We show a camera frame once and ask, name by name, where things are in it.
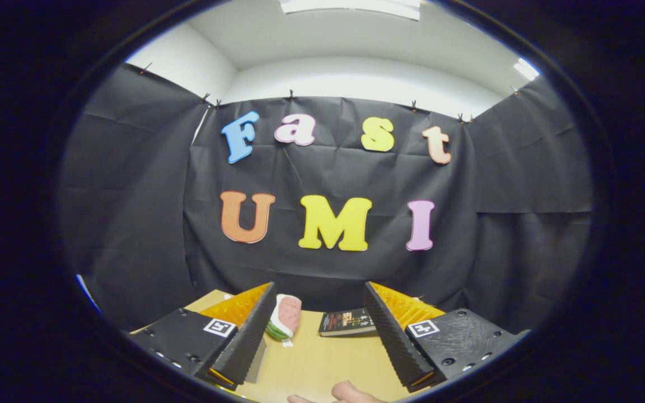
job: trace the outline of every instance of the ceiling light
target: ceiling light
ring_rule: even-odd
[[[280,7],[284,13],[331,8],[378,11],[419,21],[419,0],[280,0]]]
[[[514,68],[517,69],[518,72],[522,73],[522,76],[526,77],[530,81],[539,76],[537,69],[532,67],[526,60],[522,59],[521,57],[519,58],[519,61],[517,61],[517,64],[514,65]]]

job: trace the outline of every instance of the orange soft pad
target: orange soft pad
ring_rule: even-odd
[[[433,306],[429,306],[422,301],[417,301],[391,288],[383,287],[371,281],[370,283],[402,329],[405,329],[407,325],[437,318],[437,316],[445,314],[445,312]]]
[[[266,283],[256,288],[251,288],[222,303],[206,308],[204,311],[200,311],[199,314],[236,324],[240,329],[269,284]]]

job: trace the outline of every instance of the white wall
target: white wall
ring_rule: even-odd
[[[365,57],[310,57],[238,72],[223,103],[269,97],[354,97],[411,105],[457,117],[477,116],[503,99],[471,81],[443,72]]]
[[[172,28],[126,60],[181,85],[208,100],[223,99],[238,70],[215,46],[188,24]]]

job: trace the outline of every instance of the black backdrop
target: black backdrop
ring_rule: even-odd
[[[468,307],[516,332],[547,316],[576,270],[591,211],[588,160],[573,119],[542,78],[465,124],[369,100],[236,102],[208,108],[191,145],[207,107],[124,65],[97,90],[69,141],[64,240],[98,306],[123,329],[212,289],[237,293],[270,280],[306,309],[353,308],[373,280],[442,309]],[[230,164],[221,129],[250,110],[260,116],[253,152]],[[315,117],[315,143],[274,139],[291,113]],[[370,116],[394,123],[389,152],[363,149]],[[433,125],[450,136],[448,164],[430,158],[420,134]],[[223,234],[223,191],[247,195],[243,228],[253,226],[251,195],[276,197],[260,242]],[[368,250],[298,247],[300,198],[311,194],[325,196],[335,214],[352,197],[371,200]],[[415,199],[436,204],[430,250],[405,249],[407,202]]]

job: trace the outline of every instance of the foam letter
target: foam letter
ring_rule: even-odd
[[[295,115],[287,115],[282,118],[282,125],[275,131],[275,138],[283,143],[292,143],[293,141],[298,146],[307,146],[315,141],[312,135],[312,130],[315,128],[315,118],[310,115],[297,113]]]
[[[432,126],[423,130],[422,136],[427,138],[429,156],[435,163],[448,163],[452,160],[452,155],[445,153],[445,143],[450,141],[450,136],[445,135],[440,126]]]
[[[407,204],[412,210],[412,238],[407,242],[407,250],[428,250],[432,248],[429,239],[429,214],[434,203],[428,200],[413,200]]]
[[[389,151],[395,145],[390,132],[394,129],[389,119],[367,118],[363,122],[363,147],[372,151]]]
[[[235,163],[253,152],[253,147],[247,145],[245,140],[253,141],[255,138],[255,130],[251,123],[258,122],[259,118],[258,113],[251,111],[223,127],[221,133],[226,135],[231,151],[228,163]]]
[[[226,237],[236,241],[253,244],[263,239],[268,232],[268,212],[275,201],[272,194],[258,193],[251,197],[255,203],[255,224],[253,229],[242,229],[240,222],[240,204],[245,200],[245,194],[238,191],[224,191],[221,194],[223,212],[221,227]]]
[[[365,221],[372,202],[361,197],[353,197],[345,203],[343,210],[335,217],[330,204],[324,196],[303,196],[300,204],[305,206],[305,234],[297,243],[307,249],[320,249],[322,242],[317,239],[320,230],[322,240],[328,249],[335,247],[340,235],[343,240],[341,250],[367,250],[365,242]]]

